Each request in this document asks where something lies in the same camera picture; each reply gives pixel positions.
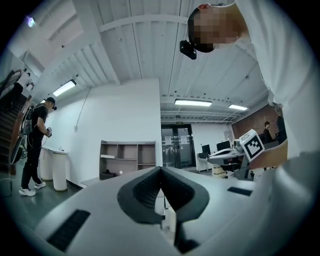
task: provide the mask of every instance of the white wall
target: white wall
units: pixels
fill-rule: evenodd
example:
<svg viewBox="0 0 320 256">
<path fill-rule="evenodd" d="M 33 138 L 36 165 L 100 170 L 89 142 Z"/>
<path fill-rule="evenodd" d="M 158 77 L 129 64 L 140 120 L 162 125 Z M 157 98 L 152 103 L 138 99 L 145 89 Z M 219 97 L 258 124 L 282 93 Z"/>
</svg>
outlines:
<svg viewBox="0 0 320 256">
<path fill-rule="evenodd" d="M 227 124 L 200 123 L 191 124 L 191 129 L 193 134 L 196 169 L 202 171 L 206 169 L 206 164 L 202 161 L 198 161 L 197 158 L 197 154 L 202 153 L 202 146 L 209 144 L 211 152 L 217 152 L 217 143 L 228 139 L 225 137 L 225 132 L 231 131 L 233 136 L 232 128 Z"/>
<path fill-rule="evenodd" d="M 156 165 L 162 166 L 159 80 L 144 79 L 119 86 L 93 88 L 58 103 L 45 125 L 52 137 L 45 146 L 70 152 L 67 179 L 81 182 L 99 176 L 100 143 L 104 141 L 155 141 Z"/>
</svg>

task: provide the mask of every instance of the doorway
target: doorway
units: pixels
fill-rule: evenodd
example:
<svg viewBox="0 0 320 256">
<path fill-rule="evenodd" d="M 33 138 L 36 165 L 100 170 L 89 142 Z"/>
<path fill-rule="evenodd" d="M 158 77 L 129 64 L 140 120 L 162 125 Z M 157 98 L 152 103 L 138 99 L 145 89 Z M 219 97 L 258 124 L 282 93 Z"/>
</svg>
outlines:
<svg viewBox="0 0 320 256">
<path fill-rule="evenodd" d="M 164 167 L 196 167 L 191 125 L 161 125 L 162 161 Z"/>
</svg>

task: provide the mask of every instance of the gray floor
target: gray floor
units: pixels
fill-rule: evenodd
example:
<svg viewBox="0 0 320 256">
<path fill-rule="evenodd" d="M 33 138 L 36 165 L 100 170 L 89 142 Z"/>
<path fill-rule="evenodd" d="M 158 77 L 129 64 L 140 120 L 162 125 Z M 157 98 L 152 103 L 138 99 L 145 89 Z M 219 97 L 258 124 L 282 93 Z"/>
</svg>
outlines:
<svg viewBox="0 0 320 256">
<path fill-rule="evenodd" d="M 32 230 L 35 229 L 38 222 L 54 207 L 74 195 L 79 190 L 68 185 L 67 191 L 57 192 L 54 189 L 53 181 L 46 181 L 46 186 L 36 190 L 35 196 L 22 196 L 19 194 L 21 186 L 21 177 L 25 159 L 21 159 L 16 164 L 16 175 L 12 176 L 12 195 L 10 195 L 10 180 L 5 173 L 0 173 L 0 194 L 3 198 L 7 210 L 16 223 L 26 225 Z M 31 179 L 29 188 L 34 189 L 34 181 Z"/>
</svg>

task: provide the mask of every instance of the table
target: table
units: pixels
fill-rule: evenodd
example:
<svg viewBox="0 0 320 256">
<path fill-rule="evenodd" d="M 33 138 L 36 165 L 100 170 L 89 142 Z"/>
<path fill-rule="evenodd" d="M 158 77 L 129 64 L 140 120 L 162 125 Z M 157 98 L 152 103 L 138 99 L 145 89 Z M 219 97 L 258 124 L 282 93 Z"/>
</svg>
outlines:
<svg viewBox="0 0 320 256">
<path fill-rule="evenodd" d="M 51 147 L 42 147 L 40 158 L 40 177 L 44 181 L 52 181 L 56 191 L 67 190 L 66 155 L 69 152 L 59 151 Z"/>
</svg>

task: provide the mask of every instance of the person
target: person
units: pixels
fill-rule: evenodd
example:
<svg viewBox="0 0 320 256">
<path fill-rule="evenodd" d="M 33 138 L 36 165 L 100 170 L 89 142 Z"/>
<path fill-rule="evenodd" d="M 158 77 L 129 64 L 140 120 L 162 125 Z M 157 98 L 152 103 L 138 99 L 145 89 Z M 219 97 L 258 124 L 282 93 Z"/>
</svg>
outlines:
<svg viewBox="0 0 320 256">
<path fill-rule="evenodd" d="M 282 106 L 280 104 L 276 104 L 274 106 L 274 110 L 278 115 L 278 118 L 276 120 L 276 125 L 278 126 L 279 130 L 279 144 L 283 143 L 287 139 L 287 132 L 286 132 L 286 126 L 285 126 L 285 120 L 282 113 Z"/>
<path fill-rule="evenodd" d="M 21 188 L 19 190 L 19 193 L 23 196 L 32 197 L 36 194 L 36 191 L 29 189 L 29 181 L 31 177 L 35 182 L 35 189 L 41 189 L 46 186 L 46 183 L 42 182 L 38 178 L 37 168 L 42 139 L 44 135 L 48 138 L 52 135 L 50 130 L 45 127 L 45 122 L 48 111 L 51 111 L 55 107 L 55 103 L 56 101 L 53 97 L 48 97 L 44 103 L 40 103 L 33 108 L 33 130 L 27 136 L 27 160 L 23 168 Z"/>
<path fill-rule="evenodd" d="M 24 88 L 27 86 L 31 85 L 34 87 L 34 83 L 32 82 L 32 79 L 30 78 L 30 73 L 26 72 L 27 69 L 25 68 L 23 71 L 20 71 L 20 78 L 18 79 L 17 82 L 14 83 L 14 86 L 11 91 L 8 92 L 8 95 L 6 96 L 7 99 L 7 104 L 9 107 L 12 109 L 15 106 L 16 101 L 19 99 L 21 93 L 23 92 Z"/>
<path fill-rule="evenodd" d="M 252 169 L 279 166 L 301 152 L 320 150 L 319 64 L 283 10 L 270 0 L 205 3 L 192 12 L 187 26 L 190 43 L 205 53 L 250 38 L 273 102 L 283 105 L 287 139 L 255 158 Z"/>
<path fill-rule="evenodd" d="M 268 122 L 268 121 L 264 122 L 264 130 L 263 130 L 263 138 L 264 138 L 263 143 L 264 144 L 274 141 L 274 139 L 270 135 L 269 128 L 270 128 L 270 122 Z"/>
</svg>

